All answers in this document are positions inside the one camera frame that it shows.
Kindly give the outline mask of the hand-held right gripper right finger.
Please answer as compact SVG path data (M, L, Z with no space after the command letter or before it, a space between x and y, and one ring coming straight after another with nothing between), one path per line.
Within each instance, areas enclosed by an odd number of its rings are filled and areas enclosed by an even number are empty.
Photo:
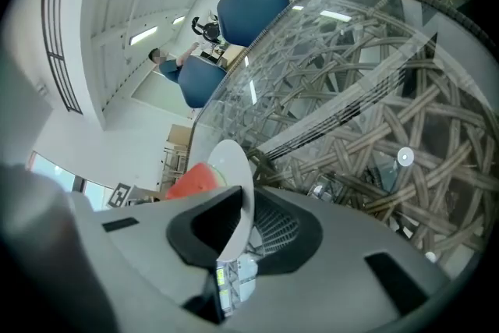
M233 314L238 332L371 332L391 328L449 282L408 241L351 208L275 188L257 199L287 211L296 238L258 264Z

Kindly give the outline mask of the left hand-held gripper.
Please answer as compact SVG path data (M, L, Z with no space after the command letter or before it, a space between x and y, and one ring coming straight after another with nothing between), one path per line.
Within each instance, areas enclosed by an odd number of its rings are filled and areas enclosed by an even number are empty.
M152 204L161 200L161 194L152 190L140 188L136 185L128 186L119 183L106 206L108 208L132 207L141 204Z

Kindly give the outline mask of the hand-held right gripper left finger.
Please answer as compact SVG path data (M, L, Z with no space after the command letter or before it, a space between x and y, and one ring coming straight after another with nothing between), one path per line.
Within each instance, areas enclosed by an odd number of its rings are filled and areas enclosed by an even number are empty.
M242 191L226 187L180 200L93 211L71 193L77 234L74 282L86 332L224 330L215 276L218 254L193 232L196 219L217 232L240 209Z

